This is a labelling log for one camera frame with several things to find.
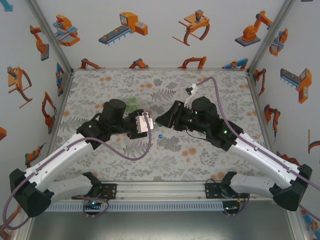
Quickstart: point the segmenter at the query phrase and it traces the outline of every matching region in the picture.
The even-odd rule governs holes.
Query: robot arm
[[[193,94],[196,91],[195,84],[186,90]],[[267,175],[254,177],[228,172],[220,185],[221,192],[226,197],[241,193],[257,194],[273,198],[287,210],[297,210],[308,184],[291,171],[309,180],[312,169],[306,164],[297,166],[285,161],[254,141],[242,128],[228,121],[237,133],[235,135],[219,117],[216,105],[206,97],[194,99],[191,95],[185,103],[176,100],[170,110],[156,118],[155,122],[167,128],[173,127],[176,131],[188,130],[206,134],[206,140],[213,146],[243,157]],[[271,158],[284,163],[291,171]]]
[[[73,179],[56,182],[54,180],[79,157],[109,141],[111,135],[125,133],[130,139],[146,137],[148,128],[153,129],[153,121],[149,114],[139,109],[123,118],[125,109],[126,104],[123,101],[111,99],[104,103],[102,113],[97,113],[93,119],[83,123],[64,145],[43,161],[24,172],[16,169],[10,174],[11,192],[27,180],[13,197],[28,217],[38,216],[56,201],[77,195],[94,198],[100,194],[101,182],[90,172]]]

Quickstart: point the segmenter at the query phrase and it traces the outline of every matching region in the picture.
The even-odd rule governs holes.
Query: floral tablecloth
[[[83,122],[101,112],[103,103],[110,99],[128,102],[130,107],[144,109],[156,119],[175,100],[186,100],[188,95],[185,88],[209,76],[217,80],[227,118],[264,144],[244,71],[103,69],[75,72],[54,149],[67,141]],[[217,103],[211,81],[205,83],[196,94]],[[191,134],[204,137],[196,132]],[[130,140],[125,134],[119,134],[113,135],[108,144],[128,157],[138,157],[145,151],[147,142],[148,138]],[[101,181],[220,180],[228,171],[251,176],[262,175],[242,158],[213,147],[207,141],[156,124],[152,131],[152,147],[143,159],[128,161],[100,146],[66,169],[58,180],[89,171]]]

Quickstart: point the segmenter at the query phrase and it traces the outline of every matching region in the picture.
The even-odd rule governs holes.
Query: metal grille
[[[191,212],[223,211],[222,201],[172,201],[172,202],[109,202],[108,212]],[[97,207],[104,210],[106,204]],[[83,202],[56,202],[46,212],[82,212]]]

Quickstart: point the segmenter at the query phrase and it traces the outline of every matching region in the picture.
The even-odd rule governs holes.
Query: white wall
[[[0,5],[0,127],[7,131],[7,136],[0,141],[0,212],[10,194],[9,174],[16,168],[26,169],[25,154],[36,150],[42,143],[48,144],[42,149],[42,160],[48,151],[51,135],[45,124],[45,118],[41,112],[45,91],[51,96],[57,110],[62,103],[62,95],[57,95],[56,63],[59,62],[55,52],[50,46],[49,59],[41,61],[40,52],[36,48],[36,38],[30,33],[30,25],[39,27],[25,1],[9,0],[13,5],[12,12],[4,12]],[[42,41],[48,40],[45,35],[39,33]],[[32,101],[19,109],[25,101],[17,91],[8,93],[12,87],[8,87],[7,67],[19,66],[29,75],[32,87],[25,91]],[[28,85],[22,78],[23,86]],[[49,104],[46,106],[48,114],[54,114]],[[8,216],[17,208],[16,201],[12,201]]]
[[[279,117],[276,148],[281,154],[296,158],[301,164],[313,169],[311,180],[320,185],[320,147],[314,147],[308,154],[308,129],[311,142],[320,140],[320,48],[319,48],[320,1],[297,1],[280,30],[288,28],[288,38],[278,56],[267,52],[258,66],[266,69],[265,92],[261,95],[262,105],[277,108]],[[300,75],[305,68],[312,74],[308,99],[300,104],[298,92],[280,79],[280,69]],[[257,84],[260,91],[261,80]],[[309,186],[302,205],[320,216],[320,192]]]
[[[103,67],[128,68],[133,61],[142,58],[151,68],[177,68],[185,59],[207,56],[204,67],[218,67],[236,60],[250,61],[262,41],[243,47],[235,38],[243,35],[244,29],[253,25],[256,14],[265,10],[266,16],[274,20],[283,0],[41,0],[38,4],[47,21],[53,24],[56,15],[69,18],[78,28],[81,39],[73,46],[61,46],[73,68],[81,65],[81,59]],[[190,46],[175,40],[183,39],[185,29],[178,21],[201,9],[210,19],[210,30],[203,41],[189,36]],[[148,35],[129,34],[110,46],[98,41],[103,35],[121,25],[119,14],[132,12],[139,21],[148,25]],[[267,26],[261,25],[257,36],[263,40]]]

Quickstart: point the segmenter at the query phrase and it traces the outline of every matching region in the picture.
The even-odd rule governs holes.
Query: white connector
[[[187,90],[187,93],[190,95],[186,100],[185,100],[185,102],[184,102],[184,107],[185,108],[188,108],[188,109],[191,109],[192,108],[192,106],[191,106],[191,104],[192,104],[192,102],[196,99],[196,96],[195,96],[195,93],[196,93],[196,91],[199,89],[198,87],[197,87],[197,85],[195,84],[195,83],[193,83],[189,88],[187,88],[187,89],[192,89],[191,91],[188,91]]]
[[[142,114],[142,116],[135,117],[139,134],[148,132],[148,126],[147,126],[147,122],[146,122],[144,114],[146,114],[146,117],[147,117],[149,125],[150,125],[150,129],[151,130],[154,129],[154,121],[152,120],[152,118],[150,117],[148,112],[144,112]]]

